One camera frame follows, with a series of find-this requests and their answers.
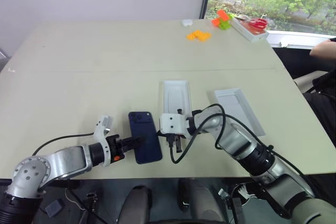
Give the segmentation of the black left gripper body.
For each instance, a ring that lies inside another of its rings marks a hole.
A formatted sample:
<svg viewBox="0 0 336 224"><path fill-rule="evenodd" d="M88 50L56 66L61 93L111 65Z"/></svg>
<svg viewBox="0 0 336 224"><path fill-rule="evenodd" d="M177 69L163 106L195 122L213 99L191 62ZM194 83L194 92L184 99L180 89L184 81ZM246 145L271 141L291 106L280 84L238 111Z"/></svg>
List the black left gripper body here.
<svg viewBox="0 0 336 224"><path fill-rule="evenodd" d="M110 135L106 137L109 153L111 154L111 162L117 162L125 158L124 151L122 149L122 141L119 134Z"/></svg>

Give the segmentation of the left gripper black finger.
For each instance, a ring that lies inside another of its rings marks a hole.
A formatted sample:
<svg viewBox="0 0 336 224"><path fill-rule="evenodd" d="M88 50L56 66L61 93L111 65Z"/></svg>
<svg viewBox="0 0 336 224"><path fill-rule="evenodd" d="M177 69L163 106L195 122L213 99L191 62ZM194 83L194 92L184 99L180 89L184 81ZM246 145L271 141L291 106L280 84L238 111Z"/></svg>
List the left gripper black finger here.
<svg viewBox="0 0 336 224"><path fill-rule="evenodd" d="M122 146L141 146L145 142L142 136L128 137L122 140Z"/></svg>
<svg viewBox="0 0 336 224"><path fill-rule="evenodd" d="M126 153L131 150L135 150L139 147L141 147L143 144L142 141L133 141L133 142L127 142L123 144L123 152Z"/></svg>

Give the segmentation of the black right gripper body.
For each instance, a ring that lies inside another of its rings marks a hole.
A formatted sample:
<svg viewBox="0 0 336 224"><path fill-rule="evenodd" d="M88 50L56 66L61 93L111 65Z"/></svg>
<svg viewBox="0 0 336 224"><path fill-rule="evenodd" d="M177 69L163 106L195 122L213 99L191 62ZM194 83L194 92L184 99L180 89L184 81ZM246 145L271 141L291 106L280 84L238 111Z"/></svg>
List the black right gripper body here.
<svg viewBox="0 0 336 224"><path fill-rule="evenodd" d="M181 134L163 134L163 137L166 138L166 141L168 143L174 143L176 139L180 139L180 138L185 138L184 135L181 135Z"/></svg>

